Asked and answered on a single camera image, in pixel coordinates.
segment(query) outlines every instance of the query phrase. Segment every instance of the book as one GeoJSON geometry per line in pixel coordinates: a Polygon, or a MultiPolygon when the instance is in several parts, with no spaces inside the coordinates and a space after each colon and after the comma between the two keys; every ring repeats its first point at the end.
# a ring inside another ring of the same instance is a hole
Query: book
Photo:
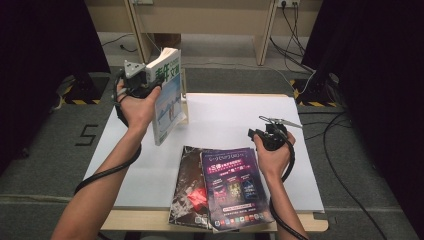
{"type": "Polygon", "coordinates": [[[156,101],[152,120],[155,145],[160,146],[172,129],[186,118],[181,104],[181,51],[164,48],[159,57],[147,64],[146,80],[163,75],[162,92],[156,101]]]}
{"type": "Polygon", "coordinates": [[[252,148],[202,151],[201,163],[214,232],[274,221],[252,148]]]}
{"type": "Polygon", "coordinates": [[[203,149],[184,146],[177,183],[169,211],[170,224],[212,229],[200,162],[203,149]]]}

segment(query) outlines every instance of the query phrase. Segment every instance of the magazine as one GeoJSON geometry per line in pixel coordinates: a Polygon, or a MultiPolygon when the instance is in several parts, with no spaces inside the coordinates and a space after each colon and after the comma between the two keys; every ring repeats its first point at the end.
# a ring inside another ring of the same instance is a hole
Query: magazine
{"type": "Polygon", "coordinates": [[[273,222],[252,148],[201,153],[214,232],[273,222]]]}
{"type": "Polygon", "coordinates": [[[164,48],[159,57],[146,66],[147,82],[163,75],[162,92],[156,101],[152,120],[155,145],[160,146],[172,129],[186,118],[181,104],[181,51],[164,48]]]}
{"type": "Polygon", "coordinates": [[[169,213],[170,224],[212,229],[209,223],[205,181],[200,162],[201,152],[200,148],[183,147],[169,213]]]}

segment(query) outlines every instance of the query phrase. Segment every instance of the person's right hand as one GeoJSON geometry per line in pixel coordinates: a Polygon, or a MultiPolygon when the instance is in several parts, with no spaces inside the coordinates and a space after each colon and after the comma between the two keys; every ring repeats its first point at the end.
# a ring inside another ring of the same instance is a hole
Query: person's right hand
{"type": "MultiPolygon", "coordinates": [[[[293,145],[296,142],[294,136],[287,132],[289,142],[293,145]]],[[[275,151],[268,151],[263,146],[262,139],[255,134],[253,140],[258,152],[258,165],[265,178],[281,178],[284,170],[290,161],[290,150],[287,144],[275,151]]]]}
{"type": "MultiPolygon", "coordinates": [[[[121,80],[117,85],[117,92],[124,87],[124,83],[121,80]]],[[[158,86],[145,99],[134,98],[126,96],[125,94],[120,95],[117,99],[121,101],[121,110],[128,122],[128,129],[134,129],[137,131],[145,132],[150,122],[153,119],[155,113],[155,102],[161,93],[161,88],[158,86]]]]}

